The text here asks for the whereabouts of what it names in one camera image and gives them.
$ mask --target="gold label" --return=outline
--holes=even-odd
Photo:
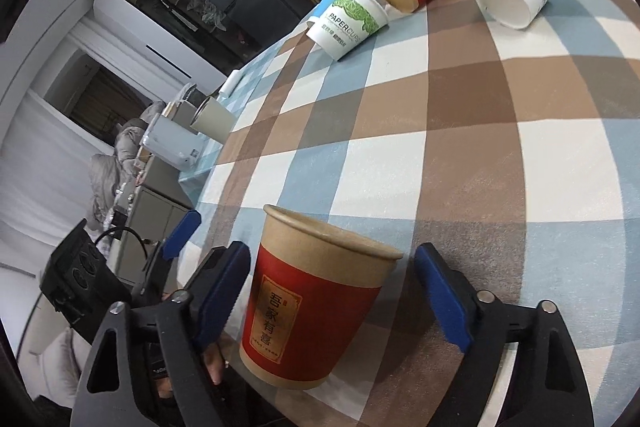
[[[251,345],[258,353],[280,363],[300,302],[302,296],[274,283],[266,275],[262,276],[251,328]]]

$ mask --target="white curtain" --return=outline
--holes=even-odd
[[[113,150],[28,90],[0,150],[0,263],[44,269],[86,213],[98,152]]]

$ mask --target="white tissue roll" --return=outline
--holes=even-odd
[[[222,84],[222,87],[218,91],[219,98],[229,98],[231,96],[231,93],[234,92],[234,89],[236,89],[236,86],[238,85],[238,82],[240,82],[241,78],[242,74],[240,74],[240,70],[231,71],[231,74],[226,78],[225,83]]]
[[[220,105],[218,100],[207,98],[196,111],[191,128],[209,138],[224,143],[236,123],[236,117]]]

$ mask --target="silver bolt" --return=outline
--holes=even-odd
[[[547,313],[556,313],[558,311],[558,306],[551,301],[542,301],[540,307]]]
[[[114,315],[117,315],[118,313],[120,313],[122,310],[124,309],[124,302],[122,301],[118,301],[118,302],[114,302],[110,307],[109,307],[109,312],[113,313]]]
[[[171,295],[171,302],[185,302],[189,298],[189,292],[187,290],[177,290]]]
[[[492,294],[489,290],[480,290],[478,292],[478,300],[480,302],[484,302],[486,304],[490,304],[495,301],[495,295]]]

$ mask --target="checkered tablecloth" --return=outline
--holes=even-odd
[[[424,427],[461,360],[411,268],[431,241],[478,289],[558,304],[596,425],[609,427],[640,384],[638,5],[550,0],[525,31],[476,0],[390,13],[339,62],[301,24],[245,67],[226,103],[234,131],[199,166],[204,225],[183,275],[203,248],[238,239],[255,254],[265,203],[404,251],[317,389],[277,390],[241,367],[249,283],[226,339],[234,367],[300,426]],[[501,375],[482,426],[497,417]]]

